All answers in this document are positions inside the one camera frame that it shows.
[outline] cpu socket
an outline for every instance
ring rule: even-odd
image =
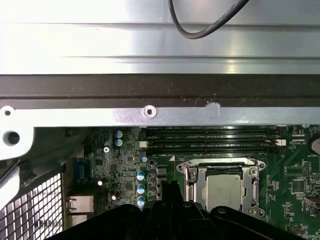
[[[263,161],[254,158],[195,158],[176,166],[184,174],[185,201],[200,203],[210,212],[227,206],[256,218],[265,216],[259,208],[259,171]]]

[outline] metal mesh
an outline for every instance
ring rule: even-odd
[[[43,240],[63,230],[61,174],[0,211],[0,240]]]

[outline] blue capacitor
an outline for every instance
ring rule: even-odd
[[[115,144],[117,147],[121,147],[123,143],[124,143],[124,142],[123,142],[121,139],[117,139],[117,140],[114,141],[114,144]]]
[[[146,187],[143,184],[139,184],[138,187],[136,188],[136,192],[138,194],[144,194],[146,191]]]
[[[124,134],[123,134],[122,131],[120,131],[120,130],[118,130],[118,131],[115,132],[115,137],[118,138],[118,139],[122,138],[123,135],[124,135]]]
[[[138,173],[136,174],[136,179],[138,179],[139,181],[143,181],[145,179],[145,172],[144,171],[138,171]]]
[[[136,204],[137,204],[140,208],[142,208],[142,207],[145,205],[145,203],[146,203],[146,199],[145,199],[144,196],[138,197],[138,201],[136,202]]]
[[[146,163],[148,161],[148,158],[146,156],[141,157],[141,162]]]

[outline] capacitor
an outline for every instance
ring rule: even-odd
[[[142,208],[146,203],[146,198],[144,196],[140,196],[136,203],[140,208]]]
[[[145,179],[145,172],[144,171],[138,171],[136,174],[136,179],[138,179],[139,181],[142,181]]]
[[[139,184],[138,187],[136,188],[136,192],[138,194],[144,194],[146,191],[146,187],[143,184]]]
[[[114,191],[114,192],[112,193],[111,199],[112,199],[113,201],[115,201],[115,200],[117,200],[117,199],[119,199],[119,198],[120,198],[120,192],[119,192],[119,191]]]
[[[141,157],[141,162],[146,163],[148,161],[148,158],[146,156]]]
[[[121,147],[123,143],[124,143],[124,142],[123,142],[121,139],[117,139],[117,140],[114,141],[114,144],[115,144],[117,147]]]
[[[120,131],[120,130],[118,130],[118,131],[115,132],[115,137],[118,138],[118,139],[122,138],[123,135],[124,135],[124,134],[123,134],[122,131]]]
[[[99,186],[102,186],[103,184],[105,184],[107,182],[107,179],[105,177],[101,178],[99,181],[98,181],[98,185]]]

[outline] motherboard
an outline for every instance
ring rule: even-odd
[[[92,128],[76,183],[96,183],[94,211],[143,209],[177,181],[185,201],[225,205],[320,240],[320,126]]]

